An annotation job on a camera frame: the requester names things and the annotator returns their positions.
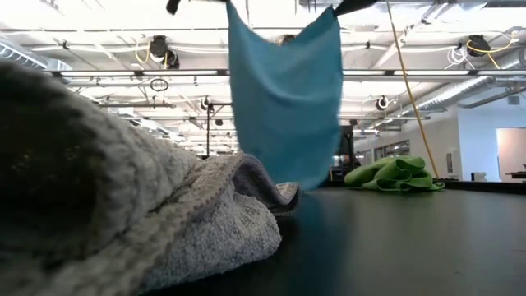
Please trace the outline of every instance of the black table surface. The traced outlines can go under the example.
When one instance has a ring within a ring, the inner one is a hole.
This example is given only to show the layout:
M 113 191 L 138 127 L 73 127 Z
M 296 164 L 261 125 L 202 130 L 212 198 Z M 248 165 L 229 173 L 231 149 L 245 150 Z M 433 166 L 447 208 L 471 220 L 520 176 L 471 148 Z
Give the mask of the black table surface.
M 526 295 L 526 197 L 321 189 L 269 259 L 153 295 Z

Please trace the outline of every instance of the green microfiber towel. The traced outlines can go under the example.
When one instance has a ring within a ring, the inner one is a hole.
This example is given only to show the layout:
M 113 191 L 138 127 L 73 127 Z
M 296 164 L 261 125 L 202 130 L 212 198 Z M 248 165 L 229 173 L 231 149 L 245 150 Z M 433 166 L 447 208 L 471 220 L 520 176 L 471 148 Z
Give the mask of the green microfiber towel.
M 444 188 L 444 183 L 433 182 L 433 177 L 425 167 L 426 162 L 422 157 L 406 155 L 383 158 L 348 173 L 345 184 L 352 188 L 392 192 L 435 191 Z

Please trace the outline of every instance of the gray knit fabric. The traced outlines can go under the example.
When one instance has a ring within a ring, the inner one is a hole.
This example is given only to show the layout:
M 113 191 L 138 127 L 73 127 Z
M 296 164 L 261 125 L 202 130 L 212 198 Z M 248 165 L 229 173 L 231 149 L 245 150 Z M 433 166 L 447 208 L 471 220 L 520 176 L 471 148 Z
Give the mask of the gray knit fabric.
M 2 294 L 135 294 L 278 247 L 271 213 L 289 215 L 298 186 L 253 157 L 200 161 L 11 64 L 0 88 Z

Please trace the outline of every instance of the blue cloth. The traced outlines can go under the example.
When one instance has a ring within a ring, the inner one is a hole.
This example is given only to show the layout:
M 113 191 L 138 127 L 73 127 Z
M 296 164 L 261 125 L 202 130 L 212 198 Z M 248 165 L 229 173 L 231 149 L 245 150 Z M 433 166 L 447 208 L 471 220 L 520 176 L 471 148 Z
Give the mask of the blue cloth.
M 327 8 L 296 39 L 262 39 L 227 3 L 230 89 L 241 149 L 276 183 L 313 189 L 328 175 L 340 139 L 343 73 L 339 23 Z

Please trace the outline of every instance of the yellow cable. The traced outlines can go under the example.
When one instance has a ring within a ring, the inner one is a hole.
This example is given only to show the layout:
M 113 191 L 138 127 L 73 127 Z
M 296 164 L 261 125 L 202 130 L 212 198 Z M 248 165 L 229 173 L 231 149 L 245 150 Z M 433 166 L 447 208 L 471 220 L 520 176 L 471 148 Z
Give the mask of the yellow cable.
M 148 49 L 147 49 L 147 52 L 146 52 L 146 60 L 142 60 L 139 57 L 139 53 L 137 52 L 137 49 L 135 50 L 135 58 L 140 63 L 147 63 L 148 62 L 148 60 L 150 59 L 150 42 L 148 42 Z
M 513 44 L 513 41 L 512 41 L 513 38 L 514 38 L 514 36 L 512 35 L 512 36 L 511 36 L 511 39 L 510 39 L 510 42 L 508 43 L 508 45 L 506 45 L 505 47 L 500 48 L 500 49 L 493 49 L 493 50 L 481 50 L 481 49 L 476 49 L 476 48 L 471 47 L 471 45 L 469 45 L 469 44 L 471 44 L 471 40 L 469 40 L 469 41 L 466 43 L 466 46 L 468 47 L 468 49 L 471 49 L 472 51 L 476 51 L 476 52 L 478 52 L 478 53 L 498 53 L 498 52 L 500 52 L 500 51 L 503 51 L 504 49 L 509 48 L 509 47 Z
M 493 65 L 495 65 L 495 67 L 496 67 L 497 69 L 501 69 L 501 68 L 499 67 L 499 64 L 496 63 L 496 62 L 495 62 L 495 59 L 491 56 L 491 53 L 488 53 L 487 56 L 491 59 L 491 62 L 493 62 Z
M 435 173 L 435 176 L 439 178 L 440 176 L 438 174 L 438 170 L 436 169 L 435 160 L 433 159 L 433 155 L 431 153 L 431 148 L 429 147 L 429 143 L 427 143 L 426 132 L 424 132 L 424 126 L 422 125 L 422 120 L 420 119 L 420 113 L 418 112 L 417 105 L 414 102 L 413 93 L 411 92 L 411 87 L 409 87 L 408 74 L 405 71 L 404 60 L 402 59 L 402 52 L 400 51 L 400 45 L 398 43 L 398 36 L 396 35 L 395 22 L 393 21 L 393 14 L 391 13 L 391 6 L 389 4 L 389 0 L 385 0 L 385 3 L 387 4 L 387 11 L 389 13 L 389 19 L 391 21 L 391 29 L 393 29 L 394 44 L 396 45 L 396 51 L 398 52 L 398 59 L 400 60 L 400 66 L 402 67 L 402 74 L 404 75 L 405 88 L 408 90 L 408 95 L 409 95 L 409 98 L 411 99 L 411 105 L 413 106 L 414 113 L 417 116 L 418 126 L 420 127 L 420 133 L 422 134 L 422 139 L 424 140 L 424 144 L 426 145 L 427 154 L 429 155 L 429 160 L 431 161 L 433 172 Z

